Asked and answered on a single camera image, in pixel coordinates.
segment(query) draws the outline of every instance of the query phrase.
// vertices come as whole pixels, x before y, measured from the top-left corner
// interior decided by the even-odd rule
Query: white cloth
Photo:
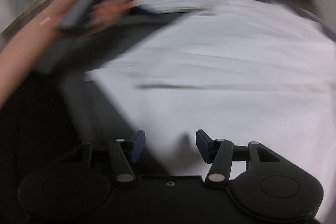
[[[205,10],[213,13],[214,7],[218,7],[226,0],[137,0],[138,5],[146,5],[156,13],[183,12],[186,10]]]
[[[185,15],[88,74],[172,174],[206,176],[198,129],[259,141],[321,182],[323,221],[336,181],[334,43],[280,5],[207,3],[214,15]]]

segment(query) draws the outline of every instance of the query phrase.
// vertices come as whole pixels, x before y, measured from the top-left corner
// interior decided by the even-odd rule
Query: circular cap
[[[117,176],[118,182],[131,182],[134,177],[130,174],[120,174]]]
[[[208,179],[211,180],[212,182],[222,182],[223,180],[225,180],[225,176],[223,176],[222,174],[215,173],[208,176]]]
[[[289,198],[294,196],[300,186],[296,180],[286,176],[272,176],[262,180],[262,190],[275,198]]]

